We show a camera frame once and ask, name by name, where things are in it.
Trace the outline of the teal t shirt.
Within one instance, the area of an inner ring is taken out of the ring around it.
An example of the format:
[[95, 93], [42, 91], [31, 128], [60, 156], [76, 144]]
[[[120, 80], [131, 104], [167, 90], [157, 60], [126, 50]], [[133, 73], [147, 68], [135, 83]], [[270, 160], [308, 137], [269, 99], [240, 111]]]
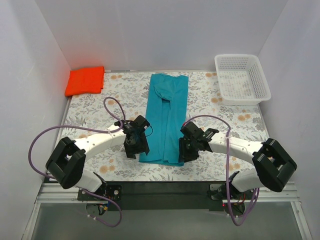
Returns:
[[147, 135], [149, 153], [139, 155], [140, 163], [181, 167], [180, 129], [186, 120], [189, 78], [185, 75], [152, 74], [145, 118], [153, 132]]

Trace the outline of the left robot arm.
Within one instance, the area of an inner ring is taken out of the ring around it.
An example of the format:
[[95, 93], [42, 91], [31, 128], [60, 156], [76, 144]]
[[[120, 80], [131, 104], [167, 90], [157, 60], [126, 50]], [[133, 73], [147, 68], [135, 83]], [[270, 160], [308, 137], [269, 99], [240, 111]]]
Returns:
[[126, 156], [135, 159], [136, 155], [149, 153], [145, 135], [149, 124], [141, 126], [133, 121], [116, 122], [106, 130], [84, 138], [62, 138], [48, 161], [45, 168], [63, 189], [77, 187], [89, 191], [95, 200], [106, 196], [106, 182], [97, 173], [85, 170], [85, 163], [94, 156], [116, 146], [124, 146]]

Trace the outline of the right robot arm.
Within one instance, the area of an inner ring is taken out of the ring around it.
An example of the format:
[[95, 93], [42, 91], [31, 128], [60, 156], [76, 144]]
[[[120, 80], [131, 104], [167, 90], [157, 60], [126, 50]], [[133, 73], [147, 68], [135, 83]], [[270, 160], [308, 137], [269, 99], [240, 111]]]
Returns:
[[298, 166], [279, 142], [268, 138], [265, 142], [227, 138], [224, 133], [206, 131], [201, 136], [184, 136], [179, 139], [179, 161], [197, 160], [199, 151], [229, 154], [246, 161], [253, 169], [232, 174], [226, 186], [227, 195], [237, 199], [244, 192], [266, 187], [281, 192]]

